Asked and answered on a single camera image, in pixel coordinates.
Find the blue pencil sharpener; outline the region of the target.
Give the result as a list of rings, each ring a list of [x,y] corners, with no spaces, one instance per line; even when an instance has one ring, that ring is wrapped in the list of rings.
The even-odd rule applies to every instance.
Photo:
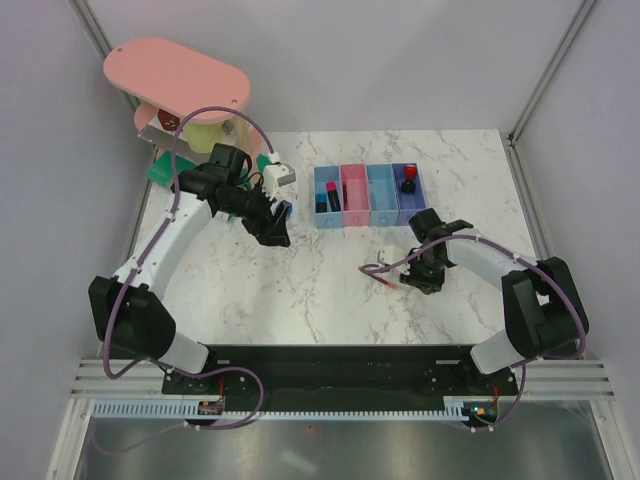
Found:
[[[277,212],[285,218],[290,218],[293,213],[293,205],[291,202],[282,200],[277,206]]]

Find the blue cap black highlighter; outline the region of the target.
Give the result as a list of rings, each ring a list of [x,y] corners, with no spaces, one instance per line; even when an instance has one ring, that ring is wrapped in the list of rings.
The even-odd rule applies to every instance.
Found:
[[[315,195],[315,212],[325,213],[327,211],[327,196],[325,193]]]

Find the purple drawer bin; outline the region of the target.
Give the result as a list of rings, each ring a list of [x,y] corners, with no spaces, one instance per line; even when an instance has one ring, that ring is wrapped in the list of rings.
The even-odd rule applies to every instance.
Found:
[[[407,226],[409,220],[422,210],[427,208],[427,200],[424,194],[421,177],[416,177],[417,190],[413,195],[406,195],[400,191],[400,184],[404,181],[403,166],[405,164],[416,165],[416,163],[393,163],[392,171],[394,176],[395,193],[398,201],[397,226]]]

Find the pink cap black highlighter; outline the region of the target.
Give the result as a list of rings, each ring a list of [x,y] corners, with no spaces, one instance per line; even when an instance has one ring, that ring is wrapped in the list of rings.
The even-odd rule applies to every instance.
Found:
[[[337,185],[334,181],[326,183],[327,199],[332,212],[341,210],[341,202],[338,194]]]

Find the light blue drawer bin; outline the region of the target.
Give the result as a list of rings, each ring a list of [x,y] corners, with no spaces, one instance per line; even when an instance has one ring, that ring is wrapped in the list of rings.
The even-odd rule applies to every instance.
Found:
[[[327,211],[325,213],[315,212],[315,195],[317,193],[325,193],[326,183],[328,181],[334,181],[337,185],[338,194],[341,202],[341,210],[339,212],[332,212],[327,199]],[[315,225],[318,229],[342,229],[344,227],[343,222],[343,202],[341,193],[341,177],[340,169],[338,166],[322,166],[314,168],[313,176],[314,195],[312,206],[314,207]]]

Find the red black round stamp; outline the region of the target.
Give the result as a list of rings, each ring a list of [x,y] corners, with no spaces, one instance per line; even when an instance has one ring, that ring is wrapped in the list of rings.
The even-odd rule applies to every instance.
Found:
[[[413,195],[416,190],[416,177],[418,169],[416,165],[405,164],[403,166],[404,181],[400,184],[400,191],[406,195]]]

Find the pink drawer bin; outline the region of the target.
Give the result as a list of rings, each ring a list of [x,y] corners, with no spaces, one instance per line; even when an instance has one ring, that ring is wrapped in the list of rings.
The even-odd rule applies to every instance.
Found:
[[[348,210],[343,209],[345,227],[365,227],[369,225],[371,208],[369,201],[368,179],[364,164],[345,164],[340,166],[341,184],[346,182],[348,189]]]

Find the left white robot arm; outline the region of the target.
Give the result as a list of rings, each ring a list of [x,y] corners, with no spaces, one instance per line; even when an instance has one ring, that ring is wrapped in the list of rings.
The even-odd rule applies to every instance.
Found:
[[[198,393],[216,388],[220,371],[208,362],[209,349],[178,331],[162,299],[186,250],[219,212],[240,219],[262,246],[289,246],[291,205],[277,201],[276,195],[295,182],[295,172],[272,153],[256,184],[247,189],[242,173],[250,163],[244,151],[215,145],[208,162],[179,174],[168,208],[144,245],[111,277],[91,282],[90,306],[105,353],[116,346],[181,370]]]

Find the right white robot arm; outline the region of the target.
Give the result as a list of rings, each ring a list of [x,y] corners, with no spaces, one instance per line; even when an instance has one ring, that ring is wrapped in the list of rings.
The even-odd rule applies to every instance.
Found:
[[[418,212],[409,226],[428,250],[414,248],[400,282],[425,295],[442,290],[446,271],[463,267],[501,292],[504,329],[473,346],[458,368],[467,392],[483,392],[494,373],[540,356],[584,351],[589,322],[568,265],[557,257],[522,257],[482,236],[465,220],[446,223],[434,209]]]

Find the cream yellow cylinder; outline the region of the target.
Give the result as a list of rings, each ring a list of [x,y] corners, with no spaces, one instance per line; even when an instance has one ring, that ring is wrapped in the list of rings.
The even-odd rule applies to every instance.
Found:
[[[188,122],[183,128],[189,148],[199,154],[210,153],[216,143],[222,142],[225,133],[222,124],[198,124]]]

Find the dark red card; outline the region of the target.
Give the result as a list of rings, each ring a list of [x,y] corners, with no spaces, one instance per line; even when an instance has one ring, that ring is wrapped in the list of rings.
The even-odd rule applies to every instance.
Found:
[[[156,115],[161,128],[166,132],[175,132],[181,123],[181,119],[170,112],[159,109]]]

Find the white silver box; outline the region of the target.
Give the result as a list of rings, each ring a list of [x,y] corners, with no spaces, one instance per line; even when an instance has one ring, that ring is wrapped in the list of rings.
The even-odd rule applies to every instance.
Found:
[[[138,137],[145,140],[158,148],[169,150],[173,145],[174,133],[166,132],[155,124],[147,124],[139,133]],[[237,135],[234,131],[230,135],[226,135],[223,131],[214,136],[214,140],[219,143],[236,145]]]

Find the pink tiered shelf stand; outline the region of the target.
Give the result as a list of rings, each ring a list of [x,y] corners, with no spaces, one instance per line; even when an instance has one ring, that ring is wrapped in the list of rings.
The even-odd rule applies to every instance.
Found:
[[[134,113],[138,133],[149,123],[161,128],[159,109],[181,120],[207,106],[243,111],[251,94],[250,81],[238,68],[162,37],[135,38],[115,47],[104,60],[103,72],[112,85],[139,100]],[[221,123],[226,135],[236,133],[234,146],[253,158],[263,148],[257,130],[231,113],[205,112],[190,121]],[[179,134],[178,156],[200,164],[210,154],[193,152],[184,132]]]

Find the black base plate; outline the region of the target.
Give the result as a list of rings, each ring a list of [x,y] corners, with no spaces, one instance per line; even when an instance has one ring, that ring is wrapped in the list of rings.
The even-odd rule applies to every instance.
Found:
[[[167,376],[168,395],[222,395],[233,407],[430,409],[451,397],[506,397],[517,393],[504,368],[489,376],[469,371],[467,346],[232,346],[214,345],[206,365],[221,375]]]

